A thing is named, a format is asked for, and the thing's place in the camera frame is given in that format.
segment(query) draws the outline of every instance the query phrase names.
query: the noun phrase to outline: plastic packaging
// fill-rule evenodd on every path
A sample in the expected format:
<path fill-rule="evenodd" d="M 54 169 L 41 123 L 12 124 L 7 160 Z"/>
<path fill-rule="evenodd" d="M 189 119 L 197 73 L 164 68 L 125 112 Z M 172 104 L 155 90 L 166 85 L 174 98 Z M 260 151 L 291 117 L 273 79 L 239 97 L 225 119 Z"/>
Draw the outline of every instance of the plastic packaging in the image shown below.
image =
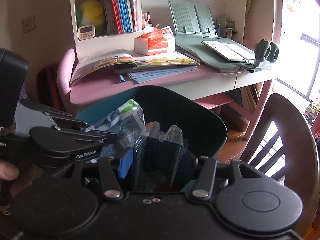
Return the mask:
<path fill-rule="evenodd" d="M 132 148 L 141 130 L 144 128 L 143 109 L 133 99 L 128 100 L 122 106 L 90 125 L 85 131 L 92 129 L 98 131 L 110 131 L 117 134 L 117 141 L 113 145 L 107 145 L 102 149 L 100 157 L 125 155 L 128 148 Z"/>
<path fill-rule="evenodd" d="M 148 123 L 133 150 L 132 190 L 170 191 L 186 144 L 179 127 L 172 125 L 163 133 L 158 122 Z"/>

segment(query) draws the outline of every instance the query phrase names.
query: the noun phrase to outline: open picture book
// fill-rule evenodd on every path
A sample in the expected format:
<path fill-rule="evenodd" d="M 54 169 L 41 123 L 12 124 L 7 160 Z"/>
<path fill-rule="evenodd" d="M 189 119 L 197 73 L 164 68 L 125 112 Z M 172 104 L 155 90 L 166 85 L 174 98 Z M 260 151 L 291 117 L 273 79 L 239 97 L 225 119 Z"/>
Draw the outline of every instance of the open picture book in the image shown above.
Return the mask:
<path fill-rule="evenodd" d="M 188 65 L 199 65 L 177 51 L 151 56 L 130 55 L 126 49 L 104 52 L 81 59 L 73 71 L 70 84 L 74 85 L 84 76 L 107 66 L 113 66 L 117 74 L 132 73 L 145 70 L 163 70 Z"/>

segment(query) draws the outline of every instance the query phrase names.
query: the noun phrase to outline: wooden floor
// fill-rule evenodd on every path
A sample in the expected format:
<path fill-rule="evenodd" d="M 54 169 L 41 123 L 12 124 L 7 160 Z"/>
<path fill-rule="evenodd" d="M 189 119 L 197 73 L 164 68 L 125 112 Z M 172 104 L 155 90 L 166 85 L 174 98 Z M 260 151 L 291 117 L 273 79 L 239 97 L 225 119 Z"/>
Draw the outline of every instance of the wooden floor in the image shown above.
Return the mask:
<path fill-rule="evenodd" d="M 229 163 L 233 158 L 240 158 L 248 141 L 243 139 L 244 132 L 239 131 L 231 120 L 223 115 L 220 117 L 227 127 L 228 137 L 226 143 L 218 153 L 217 159 L 223 163 Z"/>

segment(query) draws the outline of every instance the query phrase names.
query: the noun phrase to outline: wall outlet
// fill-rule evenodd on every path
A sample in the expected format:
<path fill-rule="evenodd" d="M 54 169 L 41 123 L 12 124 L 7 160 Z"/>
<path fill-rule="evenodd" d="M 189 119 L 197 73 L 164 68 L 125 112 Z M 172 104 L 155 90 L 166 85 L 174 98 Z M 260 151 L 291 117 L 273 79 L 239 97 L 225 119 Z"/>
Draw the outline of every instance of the wall outlet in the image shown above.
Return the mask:
<path fill-rule="evenodd" d="M 31 17 L 28 17 L 24 20 L 22 20 L 22 28 L 23 28 L 23 32 L 24 33 L 27 33 L 33 29 L 36 28 L 36 19 L 35 19 L 35 16 L 31 16 Z"/>

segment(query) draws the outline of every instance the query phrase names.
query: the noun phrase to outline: chair backrest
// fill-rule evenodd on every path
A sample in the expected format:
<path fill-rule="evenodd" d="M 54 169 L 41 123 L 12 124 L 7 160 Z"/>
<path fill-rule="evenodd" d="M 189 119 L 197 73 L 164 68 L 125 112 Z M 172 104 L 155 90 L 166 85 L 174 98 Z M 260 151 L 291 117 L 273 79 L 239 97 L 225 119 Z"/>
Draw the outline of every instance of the chair backrest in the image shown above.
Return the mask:
<path fill-rule="evenodd" d="M 74 49 L 69 49 L 60 62 L 57 71 L 57 87 L 59 89 L 60 96 L 66 111 L 72 114 L 75 113 L 75 109 L 70 103 L 70 80 L 75 60 L 76 55 Z"/>
<path fill-rule="evenodd" d="M 266 172 L 284 154 L 285 166 L 272 178 L 279 180 L 284 176 L 284 185 L 296 192 L 302 200 L 302 215 L 295 227 L 296 233 L 304 236 L 314 219 L 319 201 L 319 158 L 315 140 L 306 119 L 286 98 L 272 94 L 266 102 L 258 125 L 240 159 L 249 162 L 271 122 L 274 121 L 278 132 L 265 147 L 251 160 L 256 167 L 280 137 L 283 147 L 278 150 L 259 170 Z"/>

